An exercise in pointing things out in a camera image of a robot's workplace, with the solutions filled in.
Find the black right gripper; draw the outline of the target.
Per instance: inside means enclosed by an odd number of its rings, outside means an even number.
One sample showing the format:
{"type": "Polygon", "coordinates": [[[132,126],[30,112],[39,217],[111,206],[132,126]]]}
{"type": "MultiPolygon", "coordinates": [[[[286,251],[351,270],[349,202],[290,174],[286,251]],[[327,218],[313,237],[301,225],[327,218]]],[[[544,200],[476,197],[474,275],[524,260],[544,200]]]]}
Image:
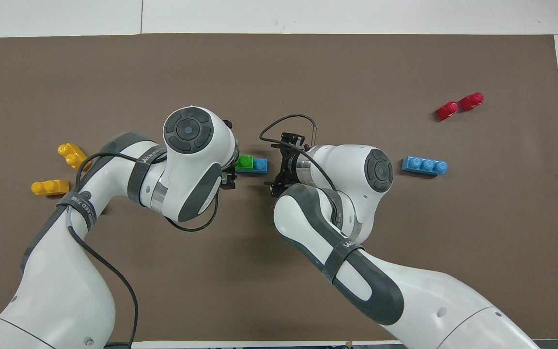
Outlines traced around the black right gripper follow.
{"type": "MultiPolygon", "coordinates": [[[[229,129],[233,128],[231,121],[223,121],[229,129]]],[[[281,142],[294,146],[280,145],[282,161],[280,171],[274,181],[265,181],[265,185],[270,188],[271,196],[279,198],[291,185],[296,183],[306,184],[305,179],[299,179],[297,174],[297,164],[299,157],[303,153],[300,149],[304,143],[304,136],[297,133],[282,132],[281,142]]],[[[235,167],[228,167],[222,171],[220,188],[223,190],[235,189],[235,167]]]]}

